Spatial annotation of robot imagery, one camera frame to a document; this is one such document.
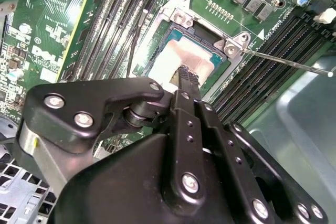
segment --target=silver screw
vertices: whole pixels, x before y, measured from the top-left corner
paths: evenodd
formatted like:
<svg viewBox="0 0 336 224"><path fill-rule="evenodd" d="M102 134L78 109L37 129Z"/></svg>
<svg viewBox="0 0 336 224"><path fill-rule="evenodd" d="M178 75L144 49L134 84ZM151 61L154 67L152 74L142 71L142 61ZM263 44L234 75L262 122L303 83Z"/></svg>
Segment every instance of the silver screw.
<svg viewBox="0 0 336 224"><path fill-rule="evenodd" d="M259 199L253 200L253 207L260 217L262 217L263 219L267 219L268 217L267 208Z"/></svg>
<svg viewBox="0 0 336 224"><path fill-rule="evenodd" d="M238 124L234 124L233 127L235 128L236 131L242 132L242 129Z"/></svg>
<svg viewBox="0 0 336 224"><path fill-rule="evenodd" d="M181 94L185 99L189 100L189 95L186 92L182 92Z"/></svg>
<svg viewBox="0 0 336 224"><path fill-rule="evenodd" d="M247 37L247 35L242 35L240 39L241 39L242 42L246 42L248 37Z"/></svg>
<svg viewBox="0 0 336 224"><path fill-rule="evenodd" d="M212 107L211 107L209 104L206 103L204 106L205 106L205 108L206 108L207 110L209 110L209 111L212 110Z"/></svg>
<svg viewBox="0 0 336 224"><path fill-rule="evenodd" d="M151 82L149 84L149 86L151 86L151 88L154 89L155 91L160 90L160 88L158 87L158 85L156 83L154 83L154 82Z"/></svg>
<svg viewBox="0 0 336 224"><path fill-rule="evenodd" d="M183 175L182 184L189 193L194 194L198 191L199 185L197 179L191 174L186 173Z"/></svg>
<svg viewBox="0 0 336 224"><path fill-rule="evenodd" d="M309 213L304 205L298 204L298 209L306 219L309 219Z"/></svg>
<svg viewBox="0 0 336 224"><path fill-rule="evenodd" d="M229 47L229 48L227 49L227 53L228 53L229 55L234 54L235 51L236 51L236 50L235 50L233 47Z"/></svg>
<svg viewBox="0 0 336 224"><path fill-rule="evenodd" d="M183 16L182 14L180 13L176 13L174 15L174 20L176 23L178 24L182 24L183 22L185 22L185 16Z"/></svg>
<svg viewBox="0 0 336 224"><path fill-rule="evenodd" d="M78 113L75 115L75 123L82 128L88 128L93 125L93 118L88 114Z"/></svg>
<svg viewBox="0 0 336 224"><path fill-rule="evenodd" d="M44 99L44 103L52 109L60 109L65 105L64 100L56 95L50 95L46 97Z"/></svg>
<svg viewBox="0 0 336 224"><path fill-rule="evenodd" d="M316 215L317 218L323 219L323 214L321 213L321 211L318 209L317 206L312 205L311 210L313 210L313 213Z"/></svg>

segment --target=thin wire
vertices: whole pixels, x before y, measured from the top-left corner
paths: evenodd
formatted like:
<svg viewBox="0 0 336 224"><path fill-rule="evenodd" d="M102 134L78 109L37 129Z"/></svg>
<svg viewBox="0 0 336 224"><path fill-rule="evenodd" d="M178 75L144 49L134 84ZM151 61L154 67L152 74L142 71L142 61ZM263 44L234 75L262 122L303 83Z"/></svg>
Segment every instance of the thin wire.
<svg viewBox="0 0 336 224"><path fill-rule="evenodd" d="M129 56L128 64L127 64L126 78L129 77L129 75L131 73L132 62L133 62L133 58L134 58L136 44L137 44L138 39L140 37L141 27L142 27L142 25L143 25L143 23L144 23L144 21L147 17L147 14L148 14L148 10L146 10L146 9L142 10L142 14L139 18L137 29L135 31L135 35L134 35L133 42L132 42L132 45L131 45L130 56Z"/></svg>
<svg viewBox="0 0 336 224"><path fill-rule="evenodd" d="M258 57L268 59L268 60L272 60L272 61L275 61L275 62L278 62L278 63L283 63L283 64L289 65L291 67L294 67L294 68L303 69L305 71L321 74L321 75L328 76L328 77L333 77L334 76L334 73L332 71L325 71L325 70L322 70L322 69L319 69L319 68L309 67L309 66L306 66L306 65L302 65L300 63L290 61L290 60L285 60L285 59L277 58L277 57L274 57L274 56L271 56L271 55L262 54L261 52L254 52L254 51L248 50L248 49L242 49L242 50L243 50L243 52L245 52L247 54L251 54L253 56L258 56Z"/></svg>

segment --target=motherboard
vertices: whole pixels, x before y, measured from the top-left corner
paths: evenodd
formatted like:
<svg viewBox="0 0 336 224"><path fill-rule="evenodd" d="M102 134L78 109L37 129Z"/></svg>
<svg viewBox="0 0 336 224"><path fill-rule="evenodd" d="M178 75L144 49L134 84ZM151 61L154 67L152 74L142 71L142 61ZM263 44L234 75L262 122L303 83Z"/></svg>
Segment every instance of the motherboard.
<svg viewBox="0 0 336 224"><path fill-rule="evenodd" d="M312 65L336 41L336 0L1 1L0 109L16 123L35 85L149 76L174 92L180 66L223 123L246 123L303 72L243 49Z"/></svg>

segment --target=metal rod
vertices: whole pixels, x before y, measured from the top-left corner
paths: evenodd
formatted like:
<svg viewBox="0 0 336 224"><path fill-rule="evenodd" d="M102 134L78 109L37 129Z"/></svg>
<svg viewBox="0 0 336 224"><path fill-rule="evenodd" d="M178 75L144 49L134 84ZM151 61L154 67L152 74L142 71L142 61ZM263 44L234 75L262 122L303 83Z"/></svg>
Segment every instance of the metal rod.
<svg viewBox="0 0 336 224"><path fill-rule="evenodd" d="M305 71L309 71L309 72L313 72L313 73L317 73L317 74L322 74L322 75L325 75L325 76L328 76L328 77L333 77L333 75L334 75L334 73L330 72L330 71L325 71L325 70L322 70L322 69L319 69L319 68L309 67L309 66L306 66L306 65L302 65L302 64L290 61L290 60L285 60L285 59L281 59L281 58L274 57L274 56L271 56L271 55L262 54L261 52L254 52L254 51L248 50L248 49L242 49L242 51L247 53L247 54L251 54L253 56L258 56L258 57L268 59L268 60L272 60L272 61L275 61L275 62L278 62L278 63L283 63L283 64L289 65L291 67L294 67L294 68L303 69Z"/></svg>

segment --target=gray plastic panel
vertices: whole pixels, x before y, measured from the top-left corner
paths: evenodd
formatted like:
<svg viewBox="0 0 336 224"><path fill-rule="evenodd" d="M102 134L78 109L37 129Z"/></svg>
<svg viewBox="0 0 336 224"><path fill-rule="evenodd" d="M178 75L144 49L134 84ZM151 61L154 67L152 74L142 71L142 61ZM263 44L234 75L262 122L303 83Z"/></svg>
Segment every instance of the gray plastic panel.
<svg viewBox="0 0 336 224"><path fill-rule="evenodd" d="M336 77L306 72L248 130L336 223Z"/></svg>

